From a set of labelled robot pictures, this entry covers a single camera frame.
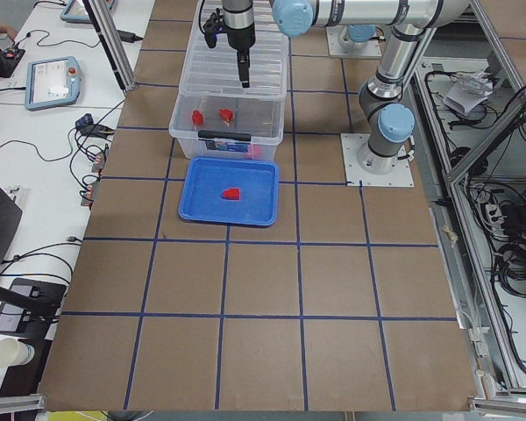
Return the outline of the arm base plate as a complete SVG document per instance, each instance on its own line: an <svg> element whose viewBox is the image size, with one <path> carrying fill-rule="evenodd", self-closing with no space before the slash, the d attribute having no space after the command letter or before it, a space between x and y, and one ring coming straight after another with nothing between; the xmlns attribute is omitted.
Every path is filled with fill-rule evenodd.
<svg viewBox="0 0 526 421"><path fill-rule="evenodd" d="M345 182L353 187L413 188L410 162L414 159L414 138L410 149L403 143L396 156L380 157L368 145L368 133L340 135L345 166Z"/></svg>
<svg viewBox="0 0 526 421"><path fill-rule="evenodd" d="M381 57L380 35L375 25L338 25L326 29L329 55L376 60Z"/></svg>

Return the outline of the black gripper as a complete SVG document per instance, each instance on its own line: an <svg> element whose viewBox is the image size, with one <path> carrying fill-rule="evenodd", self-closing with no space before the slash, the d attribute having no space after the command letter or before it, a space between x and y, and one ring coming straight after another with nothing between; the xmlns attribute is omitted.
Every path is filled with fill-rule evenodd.
<svg viewBox="0 0 526 421"><path fill-rule="evenodd" d="M250 52L255 43L255 24L251 23L245 28L235 29L224 22L222 11L213 11L202 26L208 48L217 46L217 37L220 34L227 36L228 44L237 50L238 79L244 89L250 87Z"/></svg>

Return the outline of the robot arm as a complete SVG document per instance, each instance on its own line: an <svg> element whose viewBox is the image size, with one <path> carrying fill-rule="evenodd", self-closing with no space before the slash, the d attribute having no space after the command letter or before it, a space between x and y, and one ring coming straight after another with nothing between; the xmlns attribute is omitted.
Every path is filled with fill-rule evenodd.
<svg viewBox="0 0 526 421"><path fill-rule="evenodd" d="M289 38L312 27L386 25L391 34L375 74L359 92L359 105L372 132L357 153L367 173L386 175L411 136L415 117L400 103L410 75L428 45L425 34L457 18L466 1L272 1L274 22Z"/></svg>

